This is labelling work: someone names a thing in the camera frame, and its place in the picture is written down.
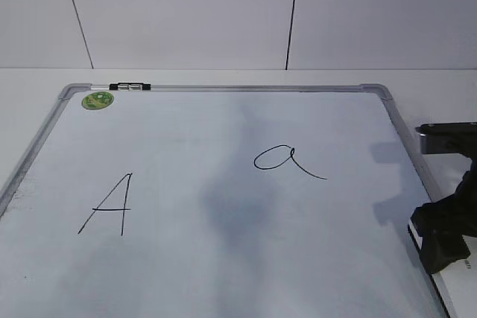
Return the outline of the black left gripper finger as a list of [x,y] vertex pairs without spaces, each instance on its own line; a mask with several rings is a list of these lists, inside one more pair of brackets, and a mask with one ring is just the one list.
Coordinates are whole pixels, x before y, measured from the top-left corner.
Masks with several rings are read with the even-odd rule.
[[454,194],[416,208],[411,222],[422,238],[419,257],[428,274],[469,258],[464,237],[476,236],[476,172],[466,172]]

